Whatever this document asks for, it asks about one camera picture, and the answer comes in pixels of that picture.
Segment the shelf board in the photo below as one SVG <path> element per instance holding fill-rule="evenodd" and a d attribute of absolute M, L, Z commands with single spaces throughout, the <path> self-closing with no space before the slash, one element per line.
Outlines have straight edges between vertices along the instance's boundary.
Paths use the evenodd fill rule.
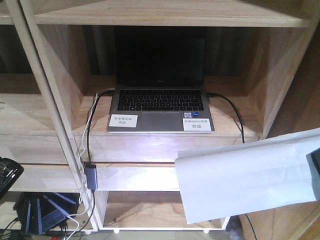
<path fill-rule="evenodd" d="M 0 25 L 13 25 L 14 22 L 9 15 L 9 10 L 4 1 L 0 2 Z"/>
<path fill-rule="evenodd" d="M 263 0 L 33 0 L 38 24 L 307 27 L 297 4 Z"/>
<path fill-rule="evenodd" d="M 107 76 L 93 76 L 90 80 L 90 88 L 85 96 L 80 109 L 78 111 L 76 122 L 73 126 L 73 134 L 81 136 L 87 119 L 87 112 L 92 105 L 93 96 L 96 91 L 114 87 L 115 84 L 108 83 Z M 259 129 L 257 118 L 252 111 L 251 104 L 247 99 L 241 81 L 237 77 L 206 77 L 204 81 L 206 91 L 219 93 L 227 96 L 237 106 L 244 120 L 244 134 L 248 138 L 258 138 L 262 132 Z M 125 136 L 128 133 L 110 133 L 107 132 L 109 121 L 109 111 L 112 97 L 102 96 L 97 105 L 93 120 L 92 136 Z M 240 137 L 241 133 L 237 126 L 239 120 L 233 108 L 229 103 L 222 98 L 210 98 L 210 111 L 213 118 L 214 132 L 213 133 L 193 133 L 192 136 L 199 137 Z M 185 133 L 129 133 L 130 136 L 186 136 Z"/>
<path fill-rule="evenodd" d="M 225 218 L 187 224 L 178 191 L 111 191 L 102 229 L 224 230 Z"/>
<path fill-rule="evenodd" d="M 22 175 L 10 192 L 78 193 L 76 182 L 68 165 L 22 164 Z"/>
<path fill-rule="evenodd" d="M 32 74 L 0 74 L 0 134 L 56 136 Z"/>

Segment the paper sheet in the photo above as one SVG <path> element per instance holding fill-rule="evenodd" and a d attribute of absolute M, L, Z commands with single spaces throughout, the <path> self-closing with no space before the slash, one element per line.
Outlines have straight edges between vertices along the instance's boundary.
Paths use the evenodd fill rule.
<path fill-rule="evenodd" d="M 309 158 L 318 148 L 320 128 L 179 151 L 175 169 L 187 223 L 319 200 L 320 175 Z"/>

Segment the black device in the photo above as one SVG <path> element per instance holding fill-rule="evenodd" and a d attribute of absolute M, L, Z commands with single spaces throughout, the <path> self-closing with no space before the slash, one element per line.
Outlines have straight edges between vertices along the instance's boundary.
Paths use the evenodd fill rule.
<path fill-rule="evenodd" d="M 42 235 L 63 224 L 69 215 L 77 213 L 78 198 L 76 193 L 22 192 L 13 207 L 21 223 L 22 234 Z"/>
<path fill-rule="evenodd" d="M 316 170 L 320 175 L 320 148 L 311 153 L 311 159 L 313 161 L 313 164 L 315 165 Z"/>
<path fill-rule="evenodd" d="M 24 168 L 16 161 L 0 157 L 0 199 L 8 192 L 23 172 Z"/>

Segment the wooden shelving unit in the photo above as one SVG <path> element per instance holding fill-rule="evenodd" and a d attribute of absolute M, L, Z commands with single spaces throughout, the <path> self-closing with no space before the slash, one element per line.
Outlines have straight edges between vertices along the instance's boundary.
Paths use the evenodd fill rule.
<path fill-rule="evenodd" d="M 59 162 L 62 165 L 53 168 L 61 176 L 66 170 L 64 167 L 70 170 L 77 186 L 66 190 L 70 192 L 79 188 L 77 151 L 93 96 L 97 90 L 115 86 L 115 76 L 91 74 L 83 26 L 252 27 L 253 35 L 241 73 L 229 78 L 206 76 L 204 83 L 208 92 L 229 97 L 239 108 L 245 122 L 246 141 L 252 142 L 267 137 L 320 18 L 320 3 L 317 0 L 23 0 L 20 1 L 21 9 L 17 0 L 7 0 L 6 3 L 10 6 L 10 21 L 14 22 L 20 33 L 41 92 L 41 95 L 39 92 L 31 95 L 28 93 L 28 100 L 25 100 L 25 93 L 14 93 L 15 90 L 6 87 L 0 97 L 6 97 L 6 101 L 10 102 L 10 94 L 14 93 L 18 97 L 15 99 L 25 104 L 18 113 L 15 104 L 10 109 L 7 108 L 6 111 L 11 114 L 6 116 L 6 121 L 12 122 L 17 114 L 25 120 L 26 125 L 30 125 L 26 137 L 42 137 L 48 142 L 53 138 L 59 140 L 65 162 Z M 26 22 L 23 22 L 20 11 L 23 11 Z M 10 14 L 7 17 L 7 13 L 5 4 L 0 3 L 0 23 L 10 19 Z M 33 48 L 33 44 L 32 47 L 26 44 L 30 39 L 24 39 L 24 30 L 18 22 L 27 25 L 30 30 L 30 37 L 38 53 L 36 61 L 41 63 L 41 67 L 35 66 L 35 61 L 30 58 L 32 53 L 28 51 Z M 41 73 L 44 74 L 44 79 L 39 81 Z M 6 77 L 1 74 L 0 81 Z M 20 77 L 12 79 L 20 83 Z M 25 91 L 36 90 L 35 85 L 18 86 L 17 88 Z M 41 96 L 45 104 L 38 101 Z M 182 220 L 183 214 L 176 215 L 169 211 L 172 201 L 176 203 L 177 199 L 166 199 L 169 196 L 166 191 L 171 191 L 174 196 L 179 191 L 174 160 L 180 150 L 240 144 L 239 123 L 232 108 L 222 99 L 210 99 L 215 127 L 215 132 L 210 134 L 114 134 L 106 130 L 110 102 L 111 97 L 101 98 L 90 138 L 92 159 L 97 163 L 99 181 L 96 192 L 99 207 L 95 211 L 94 221 L 101 229 L 167 228 L 168 226 L 156 221 L 154 225 L 150 225 L 150 219 L 155 217 L 145 216 L 146 208 L 150 207 L 157 211 L 157 216 L 165 210 L 168 219 L 177 218 L 175 228 L 189 228 Z M 37 112 L 36 115 L 27 111 L 31 105 Z M 6 135 L 20 134 L 16 125 L 12 129 L 3 128 L 3 131 L 6 131 Z M 141 144 L 146 147 L 137 151 Z M 43 190 L 47 186 L 39 186 L 39 189 Z M 125 194 L 119 191 L 132 191 L 135 203 L 130 202 L 130 199 L 128 202 L 124 200 L 116 203 L 115 199 L 123 199 L 122 195 Z M 139 195 L 135 191 L 158 192 Z M 163 204 L 154 204 L 153 195 L 163 196 Z M 142 203 L 137 211 L 137 216 L 143 215 L 145 221 L 128 224 L 113 222 L 113 218 L 126 219 L 126 214 L 132 213 L 128 210 L 121 215 L 117 210 L 138 204 L 139 199 L 142 201 L 148 196 L 151 197 L 150 202 Z M 181 210 L 181 202 L 177 204 L 176 207 Z M 223 230 L 226 226 L 225 219 L 215 220 L 213 225 L 210 224 L 190 226 L 190 229 Z"/>
<path fill-rule="evenodd" d="M 49 88 L 45 88 L 46 79 L 39 71 L 40 63 L 35 57 L 35 48 L 26 25 L 19 24 L 19 20 L 24 21 L 21 10 L 15 8 L 9 11 L 7 3 L 0 2 L 0 30 L 10 29 L 15 35 L 0 36 L 0 59 L 4 64 L 4 69 L 0 68 L 0 156 L 20 163 L 24 172 L 0 201 L 1 229 L 17 217 L 13 205 L 21 192 L 79 192 L 61 145 L 61 130 L 57 126 L 59 115 L 53 111 L 52 104 L 49 106 L 53 99 L 48 98 Z M 8 51 L 11 48 L 24 50 L 25 60 L 20 59 L 20 55 L 13 59 Z M 33 73 L 10 71 L 17 67 L 9 64 L 23 61 L 24 65 L 31 65 Z M 83 211 L 84 206 L 81 205 L 79 213 Z M 87 215 L 77 219 L 82 224 Z M 11 229 L 20 228 L 18 222 Z M 71 223 L 69 229 L 75 228 L 76 225 Z"/>

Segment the sticker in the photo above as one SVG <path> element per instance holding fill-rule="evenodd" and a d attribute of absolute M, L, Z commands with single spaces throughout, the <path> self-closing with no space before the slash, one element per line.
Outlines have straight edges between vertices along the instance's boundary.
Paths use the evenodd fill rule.
<path fill-rule="evenodd" d="M 109 127 L 135 128 L 137 120 L 138 115 L 112 114 Z"/>
<path fill-rule="evenodd" d="M 194 132 L 209 132 L 211 131 L 209 118 L 184 118 L 183 130 Z"/>
<path fill-rule="evenodd" d="M 190 119 L 190 118 L 192 118 L 192 116 L 191 116 L 191 112 L 185 112 L 184 113 L 184 118 L 188 118 L 188 119 Z"/>

